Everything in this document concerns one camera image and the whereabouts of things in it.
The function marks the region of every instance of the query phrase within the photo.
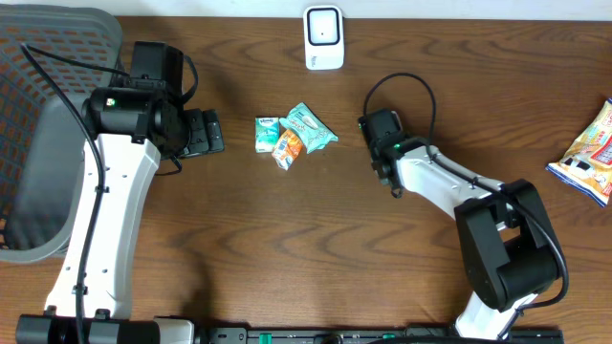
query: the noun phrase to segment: chip bag label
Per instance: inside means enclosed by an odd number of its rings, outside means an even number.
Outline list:
[[[559,162],[549,163],[564,183],[605,206],[612,192],[612,98],[608,99],[593,123],[574,140]]]

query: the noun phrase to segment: wood grain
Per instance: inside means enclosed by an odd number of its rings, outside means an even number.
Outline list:
[[[611,24],[348,19],[344,66],[317,73],[304,66],[300,20],[120,23],[128,65],[135,40],[165,41],[193,58],[200,88],[188,105],[218,110],[227,145],[185,161],[180,176],[154,179],[134,262],[134,319],[176,314],[254,327],[452,321],[470,296],[455,224],[423,198],[389,196],[357,127],[369,88],[408,71],[436,93],[435,141],[448,156],[502,181],[525,178],[546,204],[570,292],[519,324],[559,325],[568,343],[610,341],[612,213],[543,168],[612,95]],[[285,116],[300,101],[339,142],[302,154],[286,172],[254,153],[253,119]],[[382,106],[426,133],[430,105],[416,82],[381,87],[371,108]],[[0,265],[0,342],[13,342],[19,314],[41,312],[60,264]]]

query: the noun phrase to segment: white plug-in device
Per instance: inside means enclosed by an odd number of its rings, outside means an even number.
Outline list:
[[[332,70],[344,63],[342,11],[332,5],[311,6],[304,11],[306,67]]]

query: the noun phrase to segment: teal snack wrapper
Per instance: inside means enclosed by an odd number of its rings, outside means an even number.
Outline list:
[[[331,141],[338,141],[338,137],[303,102],[297,104],[286,118],[281,118],[280,124],[299,136],[307,154],[325,148]]]

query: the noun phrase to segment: small candy wrapper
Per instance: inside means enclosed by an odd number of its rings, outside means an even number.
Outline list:
[[[297,158],[300,150],[302,150],[302,141],[293,131],[285,130],[280,139],[278,139],[272,151],[272,156],[276,163],[278,163],[278,167],[288,170],[289,166]]]

